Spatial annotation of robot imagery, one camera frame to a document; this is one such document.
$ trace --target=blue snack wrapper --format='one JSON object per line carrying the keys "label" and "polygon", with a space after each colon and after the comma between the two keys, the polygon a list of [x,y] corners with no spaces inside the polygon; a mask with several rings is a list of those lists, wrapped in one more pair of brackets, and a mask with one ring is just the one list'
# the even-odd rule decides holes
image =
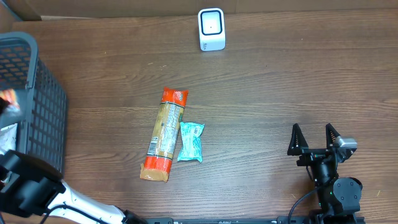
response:
{"label": "blue snack wrapper", "polygon": [[180,122],[182,149],[177,161],[197,159],[202,162],[200,135],[205,128],[204,124]]}

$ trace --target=black plastic basket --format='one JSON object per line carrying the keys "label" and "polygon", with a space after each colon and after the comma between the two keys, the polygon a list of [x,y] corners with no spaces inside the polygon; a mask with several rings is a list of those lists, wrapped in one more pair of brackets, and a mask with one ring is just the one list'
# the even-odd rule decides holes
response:
{"label": "black plastic basket", "polygon": [[64,173],[67,96],[38,57],[35,39],[24,32],[0,34],[0,90],[25,90],[24,117],[16,150]]}

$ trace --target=orange item in basket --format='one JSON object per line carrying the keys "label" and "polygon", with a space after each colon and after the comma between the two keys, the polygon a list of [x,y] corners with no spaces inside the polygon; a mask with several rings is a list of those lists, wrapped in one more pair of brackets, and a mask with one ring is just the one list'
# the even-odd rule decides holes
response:
{"label": "orange item in basket", "polygon": [[187,96],[188,90],[164,88],[147,157],[141,164],[140,178],[168,181]]}
{"label": "orange item in basket", "polygon": [[18,104],[17,94],[15,93],[15,90],[8,89],[8,90],[0,91],[0,98],[9,102],[9,104],[11,106],[15,107],[16,110],[19,110],[19,104]]}

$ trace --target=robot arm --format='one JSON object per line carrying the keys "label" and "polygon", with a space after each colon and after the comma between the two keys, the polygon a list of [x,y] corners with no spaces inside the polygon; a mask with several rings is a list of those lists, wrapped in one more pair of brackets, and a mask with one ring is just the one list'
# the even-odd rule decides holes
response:
{"label": "robot arm", "polygon": [[314,181],[320,210],[312,210],[307,223],[358,223],[355,212],[360,211],[362,183],[352,177],[339,178],[337,166],[349,159],[357,149],[353,138],[344,138],[331,124],[326,125],[326,148],[309,149],[298,124],[293,125],[288,156],[299,156],[297,165],[307,167],[308,175]]}
{"label": "robot arm", "polygon": [[62,175],[46,162],[16,151],[0,157],[2,176],[11,179],[0,186],[0,211],[29,217],[46,214],[77,223],[147,224],[128,210],[105,205],[69,187]]}

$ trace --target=snack package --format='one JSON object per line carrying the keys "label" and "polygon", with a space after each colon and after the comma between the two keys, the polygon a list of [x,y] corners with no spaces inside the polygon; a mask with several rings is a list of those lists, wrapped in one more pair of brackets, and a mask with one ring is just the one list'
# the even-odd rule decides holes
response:
{"label": "snack package", "polygon": [[141,179],[168,181],[187,96],[188,90],[164,88],[147,157],[141,164]]}
{"label": "snack package", "polygon": [[205,128],[204,124],[181,122],[182,148],[177,161],[197,159],[202,162],[200,135]]}
{"label": "snack package", "polygon": [[18,98],[15,90],[3,90],[0,91],[0,98],[3,99],[1,109],[2,113],[8,113],[13,116],[18,116],[21,112],[21,108],[18,104]]}

